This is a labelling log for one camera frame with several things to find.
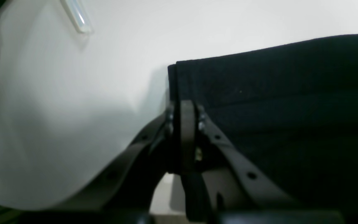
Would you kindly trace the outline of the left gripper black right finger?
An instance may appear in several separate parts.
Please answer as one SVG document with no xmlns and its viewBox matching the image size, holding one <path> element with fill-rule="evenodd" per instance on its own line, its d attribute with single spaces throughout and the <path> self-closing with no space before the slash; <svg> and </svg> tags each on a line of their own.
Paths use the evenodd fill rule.
<svg viewBox="0 0 358 224">
<path fill-rule="evenodd" d="M 190 100 L 181 101 L 181 182 L 187 218 L 226 209 L 300 209 Z"/>
</svg>

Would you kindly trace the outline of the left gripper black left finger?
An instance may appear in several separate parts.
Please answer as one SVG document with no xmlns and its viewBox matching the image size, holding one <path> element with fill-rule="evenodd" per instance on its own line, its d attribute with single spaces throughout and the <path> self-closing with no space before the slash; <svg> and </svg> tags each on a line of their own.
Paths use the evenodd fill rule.
<svg viewBox="0 0 358 224">
<path fill-rule="evenodd" d="M 181 104 L 173 101 L 116 159 L 61 208 L 53 224 L 153 224 L 149 208 L 167 172 L 180 173 Z"/>
</svg>

